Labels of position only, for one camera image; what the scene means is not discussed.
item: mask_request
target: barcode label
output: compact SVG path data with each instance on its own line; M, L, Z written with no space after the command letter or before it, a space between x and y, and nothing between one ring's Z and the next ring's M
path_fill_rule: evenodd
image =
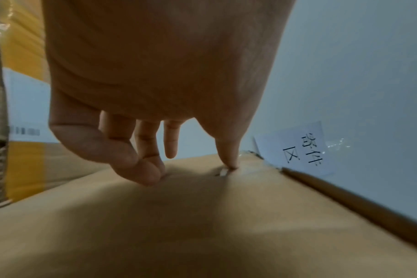
M30 136L40 136L40 130L36 128L21 127L21 126L12 126L10 128L10 133L18 135L30 135Z

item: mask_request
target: wall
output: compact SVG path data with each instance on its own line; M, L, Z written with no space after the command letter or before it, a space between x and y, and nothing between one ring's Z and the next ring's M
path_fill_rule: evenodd
M297 1L241 147L317 120L338 164L327 180L417 219L417 0ZM179 157L215 152L183 126Z

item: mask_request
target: corrugated cardboard edge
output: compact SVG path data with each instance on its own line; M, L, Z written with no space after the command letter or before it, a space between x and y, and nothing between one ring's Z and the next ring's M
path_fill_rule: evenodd
M283 174L331 198L371 223L417 247L417 222L311 175L282 168Z

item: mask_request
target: human hand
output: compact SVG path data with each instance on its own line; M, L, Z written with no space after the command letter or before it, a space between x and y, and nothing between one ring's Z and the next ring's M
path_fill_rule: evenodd
M44 0L52 132L152 185L165 174L161 121L173 158L180 126L196 118L236 169L293 2Z

